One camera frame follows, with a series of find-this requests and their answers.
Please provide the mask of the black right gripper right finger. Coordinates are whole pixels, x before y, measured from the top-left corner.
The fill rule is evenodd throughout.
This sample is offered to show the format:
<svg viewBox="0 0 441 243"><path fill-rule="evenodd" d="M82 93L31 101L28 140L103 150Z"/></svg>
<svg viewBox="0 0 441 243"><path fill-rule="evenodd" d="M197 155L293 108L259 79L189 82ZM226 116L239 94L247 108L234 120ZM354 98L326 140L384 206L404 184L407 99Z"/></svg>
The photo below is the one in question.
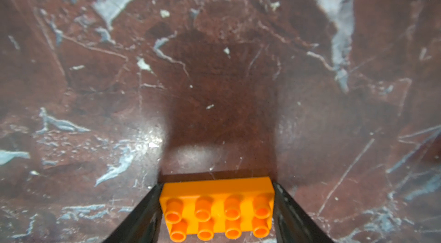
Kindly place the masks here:
<svg viewBox="0 0 441 243"><path fill-rule="evenodd" d="M279 183L274 187L274 229L278 243L333 243Z"/></svg>

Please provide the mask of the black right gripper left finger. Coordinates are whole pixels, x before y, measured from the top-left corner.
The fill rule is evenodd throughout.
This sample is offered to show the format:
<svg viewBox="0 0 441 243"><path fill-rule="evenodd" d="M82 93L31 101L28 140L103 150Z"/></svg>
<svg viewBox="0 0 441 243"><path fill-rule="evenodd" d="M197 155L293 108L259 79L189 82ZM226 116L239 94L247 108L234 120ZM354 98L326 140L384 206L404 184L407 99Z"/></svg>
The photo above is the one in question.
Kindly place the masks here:
<svg viewBox="0 0 441 243"><path fill-rule="evenodd" d="M156 184L103 241L103 243L157 243L163 212L160 196L164 184Z"/></svg>

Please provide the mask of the small orange lego brick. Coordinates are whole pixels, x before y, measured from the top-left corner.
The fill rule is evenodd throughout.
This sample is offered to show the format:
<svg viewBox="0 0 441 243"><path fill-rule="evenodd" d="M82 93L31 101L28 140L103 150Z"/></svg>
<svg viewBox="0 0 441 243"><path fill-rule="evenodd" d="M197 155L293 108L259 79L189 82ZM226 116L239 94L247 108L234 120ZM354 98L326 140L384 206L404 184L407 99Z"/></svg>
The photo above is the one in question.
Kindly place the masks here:
<svg viewBox="0 0 441 243"><path fill-rule="evenodd" d="M184 243L195 235L210 241L222 234L236 240L251 232L270 234L275 191L269 177L166 183L160 205L170 239Z"/></svg>

